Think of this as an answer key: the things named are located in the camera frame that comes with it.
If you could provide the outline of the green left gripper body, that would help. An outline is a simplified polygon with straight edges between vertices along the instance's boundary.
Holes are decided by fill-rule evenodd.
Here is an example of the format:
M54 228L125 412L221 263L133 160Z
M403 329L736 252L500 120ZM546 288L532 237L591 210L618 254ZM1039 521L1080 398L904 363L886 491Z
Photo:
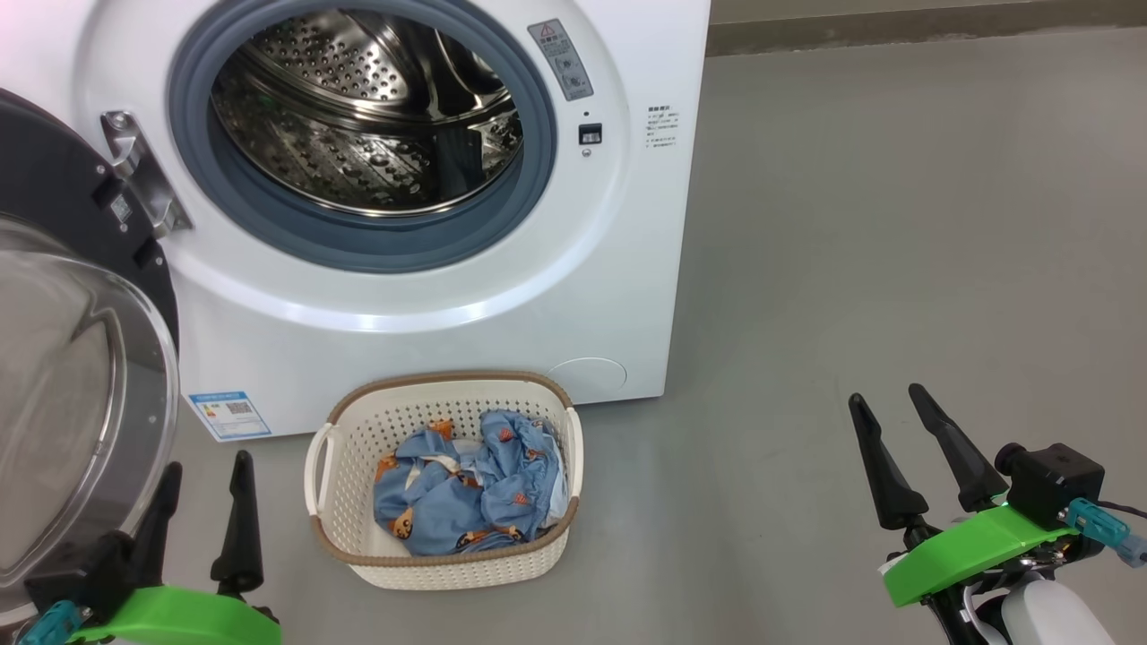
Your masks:
M135 644L281 644L278 622L245 601L180 586L139 589L106 624L81 628L73 644L114 638Z

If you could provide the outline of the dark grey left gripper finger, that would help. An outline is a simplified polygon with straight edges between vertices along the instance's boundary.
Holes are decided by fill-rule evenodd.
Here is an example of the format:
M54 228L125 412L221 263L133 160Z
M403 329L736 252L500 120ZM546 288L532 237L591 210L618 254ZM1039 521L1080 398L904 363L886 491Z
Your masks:
M132 588L150 588L163 584L161 575L167 558L167 526L175 515L184 465L169 463L161 473L159 484L141 519L134 535L127 561L127 578Z
M263 585L262 522L255 494L253 457L237 451L229 483L232 511L220 555L211 567L219 595L243 595Z

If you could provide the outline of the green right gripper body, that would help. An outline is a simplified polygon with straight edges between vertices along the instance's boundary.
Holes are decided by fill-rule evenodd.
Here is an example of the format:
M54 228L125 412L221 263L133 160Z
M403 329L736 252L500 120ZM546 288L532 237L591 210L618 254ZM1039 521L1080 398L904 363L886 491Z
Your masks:
M894 607L922 605L951 644L1007 644L1002 617L988 620L975 597L1008 591L1031 575L1055 572L1078 533L1043 529L1011 506L972 515L941 530L921 515L900 523L904 551L884 565L885 595Z

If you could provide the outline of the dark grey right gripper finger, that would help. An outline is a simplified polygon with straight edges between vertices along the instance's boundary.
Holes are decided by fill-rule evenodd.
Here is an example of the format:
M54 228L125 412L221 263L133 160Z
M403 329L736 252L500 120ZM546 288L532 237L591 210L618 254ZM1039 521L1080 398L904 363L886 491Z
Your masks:
M972 440L920 383L907 388L910 401L923 427L941 446L958 485L958 499L966 512L993 510L996 498L1009 485Z
M885 449L884 430L860 393L849 396L849 415L855 425L877 524L885 530L905 530L921 522L929 506L902 474Z

